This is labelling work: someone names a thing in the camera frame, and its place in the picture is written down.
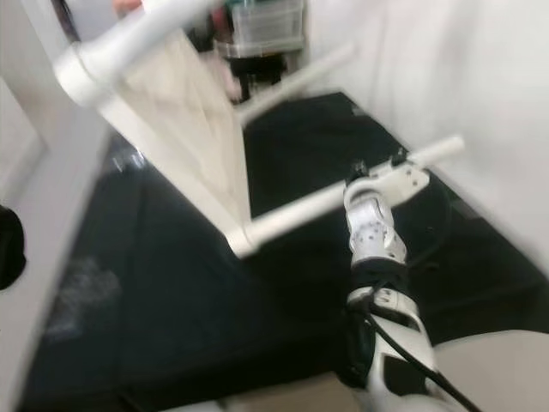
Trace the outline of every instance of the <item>black surface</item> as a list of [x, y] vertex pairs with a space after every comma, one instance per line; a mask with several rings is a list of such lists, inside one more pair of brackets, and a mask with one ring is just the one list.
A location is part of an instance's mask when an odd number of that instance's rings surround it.
[[[373, 166], [399, 147], [340, 94], [282, 105], [245, 138], [253, 215], [344, 179], [358, 157]], [[452, 212], [450, 233], [449, 213], [436, 184], [395, 211], [432, 340], [549, 331], [543, 275], [482, 220]], [[240, 262], [153, 168], [104, 177], [72, 261], [92, 258], [120, 293], [88, 309], [77, 336], [42, 339], [26, 409], [115, 408], [122, 392], [167, 409], [330, 370], [344, 344], [347, 244], [340, 210]]]
[[275, 53], [253, 58], [227, 58], [232, 75], [240, 81], [242, 101], [250, 99], [250, 85], [253, 83], [276, 84], [286, 71], [284, 54]]
[[383, 382], [390, 392], [406, 395], [429, 395], [425, 387], [425, 375], [402, 359], [386, 356], [383, 359]]
[[19, 279], [26, 264], [21, 221], [13, 210], [0, 205], [0, 290]]

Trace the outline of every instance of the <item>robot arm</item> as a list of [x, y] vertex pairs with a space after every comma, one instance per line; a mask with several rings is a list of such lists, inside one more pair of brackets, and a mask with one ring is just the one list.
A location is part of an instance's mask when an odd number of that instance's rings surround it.
[[360, 167], [347, 182], [344, 204], [353, 252], [347, 306], [358, 319], [353, 338], [359, 337], [355, 343], [361, 348], [351, 360], [360, 367], [351, 365], [354, 376], [342, 380], [365, 389], [359, 397], [366, 410], [456, 410], [449, 394], [468, 410], [479, 410], [437, 371], [418, 307], [409, 297], [407, 250], [391, 213], [428, 186], [423, 167], [461, 147], [461, 139], [453, 137], [417, 154], [399, 153], [370, 171]]

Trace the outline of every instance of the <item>white pipe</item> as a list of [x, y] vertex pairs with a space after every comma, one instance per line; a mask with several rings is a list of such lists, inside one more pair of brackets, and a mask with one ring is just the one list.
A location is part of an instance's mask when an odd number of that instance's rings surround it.
[[237, 110], [240, 123], [246, 126], [251, 120], [296, 94], [317, 78], [329, 73], [346, 61], [350, 61], [355, 55], [357, 47], [355, 42], [344, 45], [240, 105]]
[[418, 167], [424, 168], [434, 165], [450, 156], [457, 155], [463, 151], [464, 148], [465, 142], [463, 141], [463, 137], [453, 135], [444, 140], [435, 142], [426, 148], [410, 153], [407, 159]]
[[78, 103], [95, 104], [140, 56], [217, 3], [165, 0], [147, 13], [139, 8], [97, 39], [71, 46], [56, 62], [57, 79]]
[[244, 229], [246, 237], [252, 245], [258, 247], [314, 221], [343, 205], [344, 190], [345, 182], [341, 181], [261, 215]]
[[[414, 151], [407, 158], [418, 167], [424, 168], [451, 155], [456, 155], [464, 148], [465, 144], [462, 137], [455, 135]], [[387, 170], [390, 173], [391, 169], [386, 169], [387, 165], [387, 163], [383, 163], [377, 168], [378, 170]], [[269, 240], [291, 232], [296, 227], [338, 209], [343, 205], [345, 188], [345, 181], [335, 183], [253, 219], [244, 228], [250, 250], [255, 250]]]

